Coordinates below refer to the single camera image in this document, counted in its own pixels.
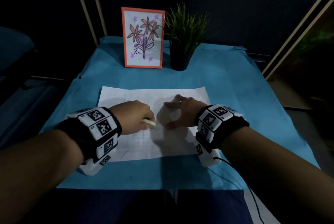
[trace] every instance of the forearm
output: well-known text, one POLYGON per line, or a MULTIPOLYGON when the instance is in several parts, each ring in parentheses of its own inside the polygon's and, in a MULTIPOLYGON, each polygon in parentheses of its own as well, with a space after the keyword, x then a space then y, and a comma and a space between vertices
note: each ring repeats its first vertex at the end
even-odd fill
POLYGON ((0 223, 17 222, 83 162, 78 145, 52 130, 0 152, 0 223))
POLYGON ((334 221, 334 181, 317 167, 249 127, 232 133, 221 150, 281 223, 334 221))

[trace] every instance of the black plant pot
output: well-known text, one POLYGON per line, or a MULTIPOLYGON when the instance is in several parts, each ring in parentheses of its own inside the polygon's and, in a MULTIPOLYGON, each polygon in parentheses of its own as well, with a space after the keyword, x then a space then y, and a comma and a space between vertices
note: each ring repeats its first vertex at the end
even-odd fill
POLYGON ((169 46, 170 53, 170 66, 177 71, 184 71, 187 69, 189 61, 193 53, 184 55, 177 49, 174 49, 172 45, 169 46))

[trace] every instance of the person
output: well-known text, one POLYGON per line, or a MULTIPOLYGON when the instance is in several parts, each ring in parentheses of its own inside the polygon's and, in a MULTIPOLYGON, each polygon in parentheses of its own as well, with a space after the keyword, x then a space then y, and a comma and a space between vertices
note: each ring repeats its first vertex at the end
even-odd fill
MULTIPOLYGON (((195 126, 195 117, 207 105, 177 98, 179 102, 165 105, 181 109, 181 117, 165 127, 195 126)), ((154 121, 150 107, 139 101, 115 105, 110 111, 122 134, 148 129, 143 118, 154 121)), ((334 181, 322 170, 247 126, 228 135, 220 149, 281 223, 334 223, 334 181)), ((18 222, 83 160, 77 143, 58 129, 0 151, 0 223, 18 222)))

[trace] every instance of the hand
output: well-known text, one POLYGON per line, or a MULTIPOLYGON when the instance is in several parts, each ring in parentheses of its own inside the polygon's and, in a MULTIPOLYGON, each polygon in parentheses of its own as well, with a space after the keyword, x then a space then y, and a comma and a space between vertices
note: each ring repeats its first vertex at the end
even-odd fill
POLYGON ((117 104, 109 110, 115 115, 122 126, 122 135, 132 134, 149 128, 143 119, 154 121, 154 113, 151 108, 139 101, 131 101, 117 104))
POLYGON ((165 102, 164 104, 168 108, 181 109, 181 117, 175 121, 169 122, 167 125, 165 125, 165 128, 175 129, 180 126, 195 126, 196 115, 198 114, 198 112, 201 111, 201 109, 208 105, 201 101, 197 101, 192 97, 183 97, 181 95, 176 95, 176 98, 180 100, 180 102, 165 102))

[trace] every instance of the framed flower drawing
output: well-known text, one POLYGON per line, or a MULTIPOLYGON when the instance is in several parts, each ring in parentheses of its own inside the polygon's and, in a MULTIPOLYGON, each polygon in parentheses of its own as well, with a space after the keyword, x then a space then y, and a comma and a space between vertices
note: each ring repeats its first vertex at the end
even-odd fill
POLYGON ((125 67, 162 68, 165 11, 122 7, 125 67))

